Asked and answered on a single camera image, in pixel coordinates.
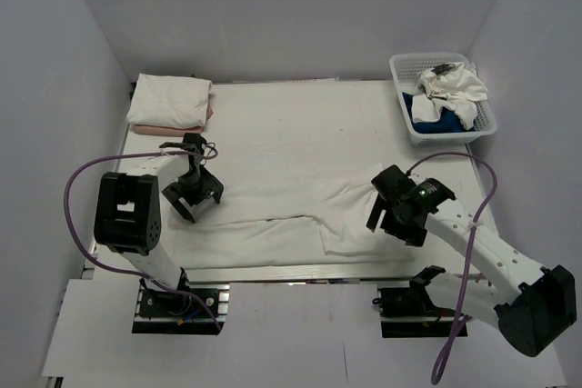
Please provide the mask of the white cartoon print t-shirt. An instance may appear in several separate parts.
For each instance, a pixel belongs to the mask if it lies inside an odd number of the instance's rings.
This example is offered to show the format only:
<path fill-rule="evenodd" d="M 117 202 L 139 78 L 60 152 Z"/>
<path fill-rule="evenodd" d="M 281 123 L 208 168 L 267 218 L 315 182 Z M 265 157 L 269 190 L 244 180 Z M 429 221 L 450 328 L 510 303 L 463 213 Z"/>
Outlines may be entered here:
<path fill-rule="evenodd" d="M 366 228 L 380 170 L 228 184 L 193 223 L 163 201 L 161 242 L 186 269 L 407 262 L 413 256 L 403 243 Z"/>

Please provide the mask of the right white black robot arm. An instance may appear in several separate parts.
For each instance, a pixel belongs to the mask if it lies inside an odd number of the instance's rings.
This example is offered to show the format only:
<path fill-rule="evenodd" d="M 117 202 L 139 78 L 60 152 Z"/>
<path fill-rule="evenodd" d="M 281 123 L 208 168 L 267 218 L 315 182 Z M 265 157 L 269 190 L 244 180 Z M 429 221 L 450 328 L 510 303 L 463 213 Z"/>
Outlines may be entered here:
<path fill-rule="evenodd" d="M 374 299 L 385 317 L 433 315 L 452 309 L 462 293 L 461 313 L 497 328 L 522 354 L 535 357 L 577 320 L 575 278 L 565 267 L 549 269 L 521 254 L 476 221 L 458 200 L 419 210 L 406 199 L 391 204 L 378 197 L 366 223 L 370 230 L 407 238 L 417 228 L 414 214 L 424 219 L 424 231 L 435 235 L 486 277 L 477 284 L 463 281 L 444 268 L 430 265 L 406 288 L 382 292 Z"/>

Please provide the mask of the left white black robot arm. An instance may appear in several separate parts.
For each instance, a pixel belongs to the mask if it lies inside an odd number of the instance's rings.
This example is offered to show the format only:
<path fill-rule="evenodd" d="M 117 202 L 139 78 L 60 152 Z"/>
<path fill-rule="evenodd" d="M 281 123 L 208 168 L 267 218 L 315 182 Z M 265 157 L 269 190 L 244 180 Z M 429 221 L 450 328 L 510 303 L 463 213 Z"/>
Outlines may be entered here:
<path fill-rule="evenodd" d="M 197 210 L 219 204 L 224 185 L 193 156 L 160 156 L 126 173 L 107 172 L 100 182 L 95 213 L 95 241 L 122 255 L 161 293 L 173 314 L 186 312 L 192 292 L 186 274 L 163 247 L 162 202 L 193 224 Z"/>

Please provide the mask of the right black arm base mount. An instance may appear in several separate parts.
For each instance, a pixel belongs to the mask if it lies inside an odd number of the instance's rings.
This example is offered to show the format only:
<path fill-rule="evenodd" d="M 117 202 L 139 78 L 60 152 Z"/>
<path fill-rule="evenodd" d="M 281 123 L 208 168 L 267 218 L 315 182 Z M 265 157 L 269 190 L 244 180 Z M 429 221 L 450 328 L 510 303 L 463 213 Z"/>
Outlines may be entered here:
<path fill-rule="evenodd" d="M 407 286 L 383 286 L 372 305 L 379 311 L 384 339 L 447 338 L 453 324 L 454 306 L 437 307 L 426 288 L 446 270 L 428 266 Z"/>

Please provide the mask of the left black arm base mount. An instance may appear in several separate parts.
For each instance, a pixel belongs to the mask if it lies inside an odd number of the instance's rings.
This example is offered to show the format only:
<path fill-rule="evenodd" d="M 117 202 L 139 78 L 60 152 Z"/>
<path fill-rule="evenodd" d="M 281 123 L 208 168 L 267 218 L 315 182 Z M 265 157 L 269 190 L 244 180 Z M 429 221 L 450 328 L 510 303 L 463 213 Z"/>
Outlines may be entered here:
<path fill-rule="evenodd" d="M 229 301 L 229 286 L 203 285 L 193 288 L 210 309 L 220 326 L 224 325 Z M 170 335 L 219 334 L 202 305 L 190 297 L 140 287 L 137 295 L 132 333 Z"/>

